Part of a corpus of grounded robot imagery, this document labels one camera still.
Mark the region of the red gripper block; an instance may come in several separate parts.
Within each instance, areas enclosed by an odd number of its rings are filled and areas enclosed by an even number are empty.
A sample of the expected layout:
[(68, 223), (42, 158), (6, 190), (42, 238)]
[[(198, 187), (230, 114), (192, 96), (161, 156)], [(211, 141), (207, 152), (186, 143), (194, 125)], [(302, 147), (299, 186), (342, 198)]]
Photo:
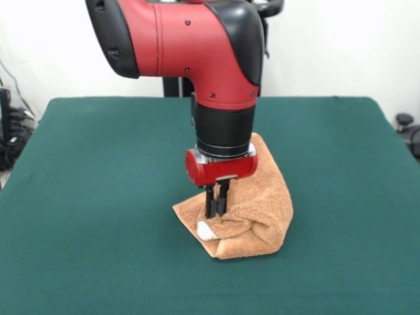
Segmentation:
[[(213, 218), (226, 213), (230, 179), (242, 179), (255, 173), (258, 155), (255, 146), (249, 146), (244, 156), (232, 159), (217, 159), (202, 154), (197, 148), (189, 149), (185, 155), (189, 179), (197, 186), (205, 186), (205, 216)], [(214, 198), (214, 185), (219, 182), (219, 196)]]

